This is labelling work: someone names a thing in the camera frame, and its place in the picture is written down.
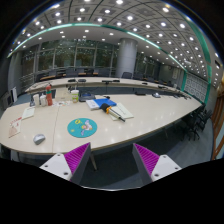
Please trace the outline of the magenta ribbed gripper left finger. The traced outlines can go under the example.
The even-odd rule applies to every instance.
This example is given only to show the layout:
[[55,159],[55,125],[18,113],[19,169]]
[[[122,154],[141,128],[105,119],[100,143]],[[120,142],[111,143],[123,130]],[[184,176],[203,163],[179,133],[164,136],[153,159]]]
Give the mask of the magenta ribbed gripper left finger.
[[41,166],[41,169],[75,184],[79,184],[90,153],[90,144],[86,143],[68,153],[56,153]]

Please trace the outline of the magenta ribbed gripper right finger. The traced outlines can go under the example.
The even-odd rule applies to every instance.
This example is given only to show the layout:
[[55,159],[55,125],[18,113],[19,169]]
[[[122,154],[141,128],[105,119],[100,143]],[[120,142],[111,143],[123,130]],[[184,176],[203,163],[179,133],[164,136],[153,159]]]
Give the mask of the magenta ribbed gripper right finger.
[[133,144],[132,154],[144,185],[181,170],[168,155],[158,155],[136,143]]

